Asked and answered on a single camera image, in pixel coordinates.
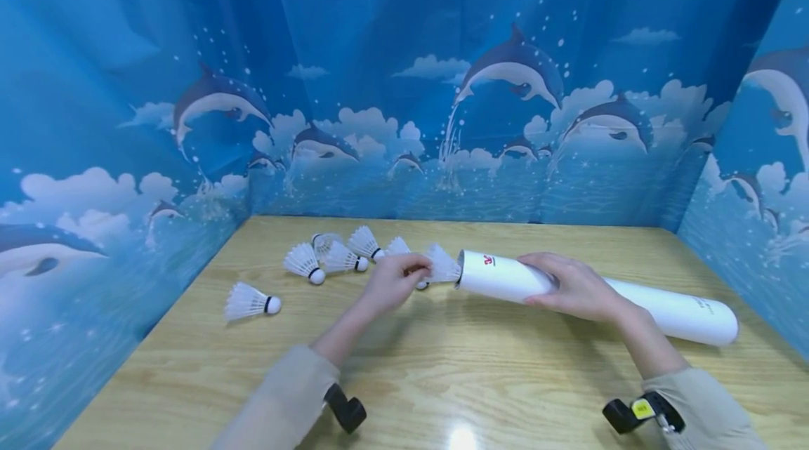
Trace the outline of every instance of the table surface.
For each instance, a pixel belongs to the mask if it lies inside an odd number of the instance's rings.
[[[295,241],[347,237],[366,223],[385,246],[403,236],[423,251],[504,256],[551,250],[615,279],[726,303],[739,316],[728,348],[677,340],[695,366],[728,387],[773,449],[809,440],[809,369],[676,236],[630,227],[253,217],[198,276],[56,446],[66,449],[207,449],[289,347],[327,328],[366,274],[309,285],[282,269]],[[225,326],[237,280],[280,296],[274,317]],[[432,286],[376,323],[358,343],[341,385],[368,419],[341,433],[326,411],[302,449],[648,449],[652,427],[617,436],[601,415],[638,395],[639,375],[610,329],[533,307]]]

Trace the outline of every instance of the sleeve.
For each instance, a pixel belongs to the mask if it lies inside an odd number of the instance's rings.
[[[666,398],[685,421],[680,434],[665,434],[672,450],[766,450],[749,415],[712,375],[686,369],[643,382]]]
[[[320,417],[340,371],[305,345],[273,364],[211,450],[292,450]]]

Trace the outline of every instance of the blue backdrop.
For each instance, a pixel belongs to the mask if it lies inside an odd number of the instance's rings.
[[[809,359],[809,6],[782,0],[680,237]]]
[[[51,446],[251,213],[675,231],[703,173],[683,238],[805,351],[805,89],[757,74],[717,136],[778,3],[0,0],[0,448]]]

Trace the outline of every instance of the wrist mount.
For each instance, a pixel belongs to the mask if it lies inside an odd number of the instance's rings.
[[[348,399],[340,385],[334,384],[329,387],[323,400],[334,413],[337,423],[348,434],[353,433],[368,416],[362,402],[356,397]]]
[[[658,392],[651,390],[632,401],[629,406],[621,399],[607,403],[601,413],[618,434],[627,434],[639,428],[647,420],[654,418],[666,434],[680,433],[685,429],[685,421]]]

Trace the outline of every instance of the white shuttlecock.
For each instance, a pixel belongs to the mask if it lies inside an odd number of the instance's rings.
[[[427,276],[427,278],[421,282],[422,284],[453,284],[460,280],[460,264],[450,257],[450,254],[445,252],[441,246],[438,246],[438,243],[432,243],[430,248],[427,248],[427,252],[424,256],[433,262],[433,266],[430,269],[430,276]]]
[[[326,273],[336,273],[337,271],[364,271],[368,269],[368,259],[357,257],[345,244],[331,243],[329,252],[323,260]]]
[[[267,296],[255,286],[238,282],[233,289],[230,289],[228,301],[225,303],[225,320],[233,322],[261,313],[275,315],[280,311],[281,300],[278,297]]]
[[[349,248],[360,257],[366,257],[374,262],[385,256],[385,252],[376,243],[374,233],[365,225],[359,227],[349,238]]]
[[[335,232],[318,232],[312,236],[312,247],[315,249],[315,257],[323,262],[326,258],[326,253],[331,248],[331,243],[342,243],[343,238]]]
[[[289,250],[284,258],[284,269],[309,279],[314,285],[323,284],[326,273],[320,269],[312,244],[301,243]]]
[[[410,247],[407,246],[407,243],[405,243],[405,240],[401,236],[393,238],[388,248],[385,249],[385,255],[402,255],[404,253],[410,253]]]

